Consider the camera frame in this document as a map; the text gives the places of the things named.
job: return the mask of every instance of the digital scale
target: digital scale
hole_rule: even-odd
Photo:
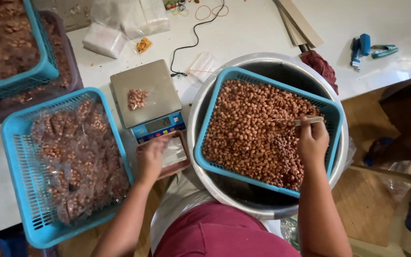
[[[148,91],[144,107],[129,109],[127,95],[132,88]],[[111,90],[123,126],[132,131],[138,143],[186,129],[182,105],[164,60],[112,75]]]

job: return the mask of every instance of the cloth rag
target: cloth rag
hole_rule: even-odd
[[[334,92],[339,95],[339,86],[336,85],[336,72],[329,65],[329,63],[321,57],[315,50],[309,50],[303,52],[300,55],[300,59],[303,63],[310,66],[316,72],[318,72],[324,79],[333,87]]]

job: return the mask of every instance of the metal bowl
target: metal bowl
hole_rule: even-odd
[[[187,141],[190,156],[196,144],[204,115],[218,74],[226,67],[241,67],[265,77],[280,81],[338,103],[339,97],[331,86],[312,68],[298,58],[276,53],[256,53],[238,57],[217,69],[202,85],[191,107]],[[342,131],[329,184],[337,183],[343,172],[348,151],[348,125],[343,121]],[[220,203],[234,206],[258,219],[283,219],[297,214],[299,200],[242,181],[218,175],[200,168],[194,158],[193,167],[207,190]]]

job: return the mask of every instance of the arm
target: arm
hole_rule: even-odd
[[[167,137],[153,139],[138,160],[139,178],[127,194],[122,206],[98,245],[92,257],[132,257],[144,218],[148,194],[161,173],[162,153],[169,140]]]
[[[300,187],[299,237],[304,257],[351,257],[352,251],[329,188],[324,158],[329,135],[324,123],[301,119],[298,154],[304,164]]]

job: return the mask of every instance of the person's left hand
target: person's left hand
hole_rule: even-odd
[[[163,151],[171,137],[152,139],[138,158],[139,173],[137,181],[152,187],[159,178],[162,169]]]

